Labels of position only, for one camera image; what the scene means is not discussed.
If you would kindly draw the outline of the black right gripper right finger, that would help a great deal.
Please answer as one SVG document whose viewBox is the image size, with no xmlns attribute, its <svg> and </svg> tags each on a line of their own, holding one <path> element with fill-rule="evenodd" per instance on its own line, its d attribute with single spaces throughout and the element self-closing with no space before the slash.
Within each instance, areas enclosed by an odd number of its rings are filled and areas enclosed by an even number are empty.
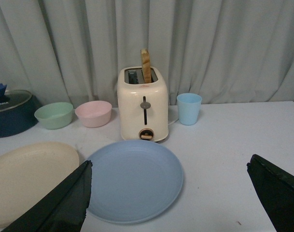
<svg viewBox="0 0 294 232">
<path fill-rule="evenodd" d="M 247 172 L 275 230 L 294 232 L 294 176 L 257 154 Z"/>
</svg>

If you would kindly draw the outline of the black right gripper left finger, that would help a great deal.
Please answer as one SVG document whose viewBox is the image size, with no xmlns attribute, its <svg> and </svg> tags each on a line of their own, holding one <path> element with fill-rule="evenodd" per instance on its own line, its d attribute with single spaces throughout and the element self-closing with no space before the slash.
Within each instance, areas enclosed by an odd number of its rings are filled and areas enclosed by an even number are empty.
<svg viewBox="0 0 294 232">
<path fill-rule="evenodd" d="M 87 160 L 4 232 L 79 232 L 91 196 L 92 162 Z"/>
</svg>

